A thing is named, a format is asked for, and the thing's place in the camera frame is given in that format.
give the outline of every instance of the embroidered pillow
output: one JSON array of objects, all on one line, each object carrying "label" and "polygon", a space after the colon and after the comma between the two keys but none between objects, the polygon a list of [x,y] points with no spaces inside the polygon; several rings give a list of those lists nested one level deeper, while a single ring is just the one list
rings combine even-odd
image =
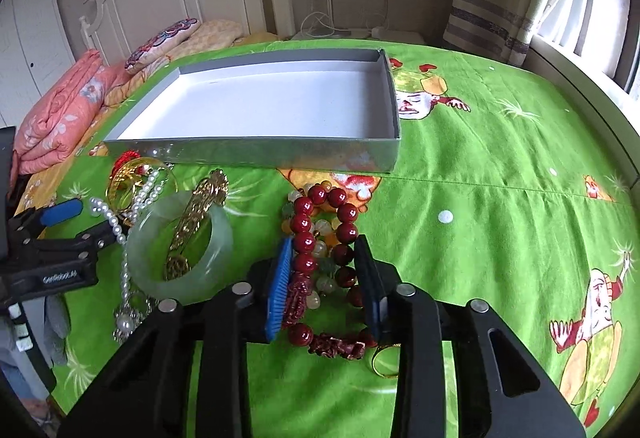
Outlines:
[{"label": "embroidered pillow", "polygon": [[127,72],[134,75],[145,66],[153,63],[159,57],[164,56],[172,48],[178,46],[182,41],[190,37],[198,30],[200,22],[194,18],[187,18],[174,23],[171,27],[163,30],[158,35],[152,37],[145,44],[136,49],[124,63]]}]

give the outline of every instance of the pearl necklace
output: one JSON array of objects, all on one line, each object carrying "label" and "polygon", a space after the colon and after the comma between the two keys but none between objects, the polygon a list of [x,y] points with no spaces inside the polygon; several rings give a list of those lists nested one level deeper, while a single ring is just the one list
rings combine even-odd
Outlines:
[{"label": "pearl necklace", "polygon": [[[131,225],[135,225],[143,209],[155,202],[160,196],[166,179],[163,179],[159,185],[154,185],[159,176],[159,170],[156,169],[153,171],[140,192],[134,196],[131,209],[124,214],[129,219]],[[118,217],[109,209],[107,202],[95,197],[91,198],[90,202],[92,206],[91,215],[94,217],[103,215],[109,221],[113,235],[116,237],[116,243],[123,247],[122,264],[120,267],[120,296],[122,301],[113,311],[116,325],[113,331],[113,338],[118,344],[122,344],[142,323],[146,316],[151,313],[154,307],[154,301],[140,290],[132,287],[130,283],[131,276],[127,262],[127,251],[125,249],[127,237],[122,232]],[[131,304],[132,299],[136,297],[138,297],[140,304],[143,306],[142,310],[133,307]]]}]

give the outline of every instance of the white dot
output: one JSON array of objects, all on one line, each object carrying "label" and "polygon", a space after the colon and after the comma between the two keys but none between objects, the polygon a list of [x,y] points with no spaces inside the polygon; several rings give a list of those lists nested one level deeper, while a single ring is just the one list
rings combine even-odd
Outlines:
[{"label": "white dot", "polygon": [[438,221],[440,223],[451,223],[453,221],[453,213],[451,211],[441,211],[438,214]]}]

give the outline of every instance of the pink blanket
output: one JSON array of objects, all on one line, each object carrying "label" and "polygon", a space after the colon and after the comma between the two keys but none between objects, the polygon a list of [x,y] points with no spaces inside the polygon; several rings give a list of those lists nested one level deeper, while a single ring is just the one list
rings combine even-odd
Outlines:
[{"label": "pink blanket", "polygon": [[104,67],[97,50],[87,50],[31,108],[15,134],[20,174],[59,163],[75,149],[94,120],[119,67]]}]

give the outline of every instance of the red bead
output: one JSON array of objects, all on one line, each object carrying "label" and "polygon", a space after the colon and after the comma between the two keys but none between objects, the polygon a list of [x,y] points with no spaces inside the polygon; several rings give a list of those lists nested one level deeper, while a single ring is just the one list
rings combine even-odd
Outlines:
[{"label": "red bead", "polygon": [[289,222],[289,226],[296,234],[308,233],[311,228],[311,218],[306,214],[296,214]]},{"label": "red bead", "polygon": [[335,282],[338,284],[338,287],[341,288],[351,288],[356,284],[358,280],[358,276],[356,275],[356,271],[351,267],[341,267],[335,273]]},{"label": "red bead", "polygon": [[309,215],[314,210],[314,203],[306,196],[301,196],[293,202],[293,210],[296,214]]},{"label": "red bead", "polygon": [[296,323],[289,328],[289,342],[294,346],[308,346],[314,339],[314,331],[303,323]]},{"label": "red bead", "polygon": [[335,235],[338,237],[340,243],[353,243],[358,237],[358,230],[352,223],[341,223],[335,230]]},{"label": "red bead", "polygon": [[324,201],[326,200],[326,191],[324,190],[324,187],[322,187],[319,184],[313,185],[309,188],[308,193],[306,193],[306,196],[315,204],[315,205],[322,205],[324,203]]},{"label": "red bead", "polygon": [[316,239],[311,233],[298,233],[293,237],[293,248],[300,254],[310,253],[316,246]]},{"label": "red bead", "polygon": [[300,274],[311,276],[318,268],[318,262],[311,254],[299,254],[293,260],[293,270]]},{"label": "red bead", "polygon": [[339,243],[331,251],[331,257],[334,258],[336,265],[345,267],[353,260],[353,250],[350,246]]},{"label": "red bead", "polygon": [[347,292],[347,301],[356,308],[362,308],[362,292],[360,291],[360,285],[351,287]]},{"label": "red bead", "polygon": [[354,222],[358,219],[358,208],[350,203],[338,207],[338,219],[342,223]]},{"label": "red bead", "polygon": [[358,341],[364,342],[367,348],[375,348],[378,345],[373,335],[371,335],[369,328],[364,328],[364,330],[358,334]]},{"label": "red bead", "polygon": [[332,189],[329,191],[329,194],[327,196],[327,201],[329,202],[329,205],[331,207],[334,207],[337,209],[347,201],[347,193],[344,189],[340,189],[339,187],[336,187],[335,189]]}]

